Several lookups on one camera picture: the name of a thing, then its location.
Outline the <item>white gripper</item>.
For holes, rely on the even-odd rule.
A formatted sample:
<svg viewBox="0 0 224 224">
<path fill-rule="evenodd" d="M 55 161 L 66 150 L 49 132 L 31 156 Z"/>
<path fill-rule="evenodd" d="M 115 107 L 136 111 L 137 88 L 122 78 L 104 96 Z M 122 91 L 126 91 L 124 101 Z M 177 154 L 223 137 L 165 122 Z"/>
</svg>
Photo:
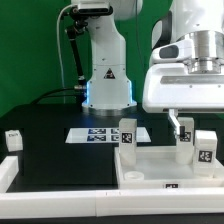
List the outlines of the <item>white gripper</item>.
<svg viewBox="0 0 224 224">
<path fill-rule="evenodd" d="M 153 65 L 146 75 L 142 106 L 147 113 L 168 111 L 175 137 L 184 138 L 178 112 L 224 112 L 224 72 L 189 74 L 182 63 Z"/>
</svg>

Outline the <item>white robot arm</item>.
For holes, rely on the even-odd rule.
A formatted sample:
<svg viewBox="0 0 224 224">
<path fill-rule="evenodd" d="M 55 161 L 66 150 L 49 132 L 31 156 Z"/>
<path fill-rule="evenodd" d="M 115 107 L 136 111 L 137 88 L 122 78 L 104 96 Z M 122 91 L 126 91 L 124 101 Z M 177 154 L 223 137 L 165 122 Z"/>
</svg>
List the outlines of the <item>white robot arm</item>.
<svg viewBox="0 0 224 224">
<path fill-rule="evenodd" d="M 169 0 L 152 26 L 142 106 L 166 113 L 181 136 L 180 113 L 224 112 L 224 0 Z M 134 60 L 132 40 L 115 23 L 141 13 L 144 0 L 71 0 L 73 29 L 88 32 L 92 74 L 81 103 L 87 113 L 115 115 L 132 110 L 127 63 Z"/>
</svg>

